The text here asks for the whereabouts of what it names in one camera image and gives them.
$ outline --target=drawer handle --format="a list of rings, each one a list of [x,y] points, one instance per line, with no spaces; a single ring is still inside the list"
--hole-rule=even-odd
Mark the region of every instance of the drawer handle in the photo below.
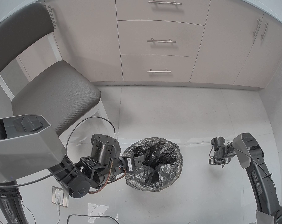
[[[176,43],[176,41],[172,41],[171,39],[163,41],[163,40],[154,40],[153,38],[151,40],[147,40],[147,42]]]
[[[180,2],[162,2],[162,1],[156,1],[156,0],[153,0],[153,1],[148,1],[148,3],[154,3],[154,4],[170,4],[170,5],[179,5],[181,6],[182,3]]]
[[[260,24],[261,18],[257,19],[257,21],[258,21],[258,24],[257,24],[256,30],[253,32],[253,33],[254,33],[254,36],[253,36],[253,37],[255,37],[255,35],[258,33],[257,30],[258,30],[258,28],[259,28],[259,24]]]
[[[265,24],[266,25],[266,28],[265,28],[265,30],[264,30],[264,33],[263,33],[263,35],[261,35],[261,37],[262,37],[262,41],[263,41],[263,39],[264,39],[264,37],[265,37],[265,34],[266,34],[266,31],[267,31],[267,28],[268,28],[268,22]]]
[[[146,71],[147,73],[171,73],[172,71],[171,70],[168,70],[168,69],[165,69],[165,70],[148,70]]]
[[[54,28],[56,29],[56,24],[57,24],[57,22],[54,20],[54,16],[53,16],[53,7],[51,7],[50,5],[49,5],[48,7],[49,7],[50,17],[51,17],[51,20],[52,20],[52,22],[53,22],[53,26],[54,26]]]

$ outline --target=outlet cover plate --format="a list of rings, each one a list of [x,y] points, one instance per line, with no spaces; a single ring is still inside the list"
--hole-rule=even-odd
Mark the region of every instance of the outlet cover plate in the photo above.
[[[56,200],[56,189],[61,190],[61,191],[64,192],[63,193],[63,199],[62,199],[63,203],[59,204],[59,206],[68,207],[68,193],[64,189],[62,189],[62,188],[58,188],[58,187],[53,187],[52,188],[52,203],[56,204],[55,203],[55,200]]]

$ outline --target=electrical outlet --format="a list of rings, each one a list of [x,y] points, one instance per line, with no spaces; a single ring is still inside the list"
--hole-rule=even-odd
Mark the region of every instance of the electrical outlet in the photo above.
[[[59,205],[63,207],[68,207],[68,193],[57,187],[52,188],[52,203],[59,201]]]

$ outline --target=trash can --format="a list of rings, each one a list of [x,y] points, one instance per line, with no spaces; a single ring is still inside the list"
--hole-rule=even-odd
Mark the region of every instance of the trash can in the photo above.
[[[140,140],[127,148],[123,155],[144,155],[142,165],[125,176],[127,185],[135,189],[158,192],[172,185],[181,174],[183,158],[179,146],[166,139]]]

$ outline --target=robotic arm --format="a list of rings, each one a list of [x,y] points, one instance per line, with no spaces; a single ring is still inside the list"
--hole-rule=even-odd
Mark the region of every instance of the robotic arm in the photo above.
[[[91,154],[74,164],[42,116],[0,119],[0,208],[8,224],[28,224],[19,178],[48,169],[71,197],[81,198],[101,191],[121,173],[134,172],[144,161],[144,156],[120,156],[118,141],[107,135],[94,134],[91,144]],[[91,187],[98,190],[89,192]]]
[[[241,167],[247,171],[255,195],[257,223],[282,224],[282,207],[263,159],[264,153],[256,139],[249,133],[241,133],[233,142],[224,143],[223,137],[211,140],[215,154],[210,157],[209,163],[224,167],[237,155]]]

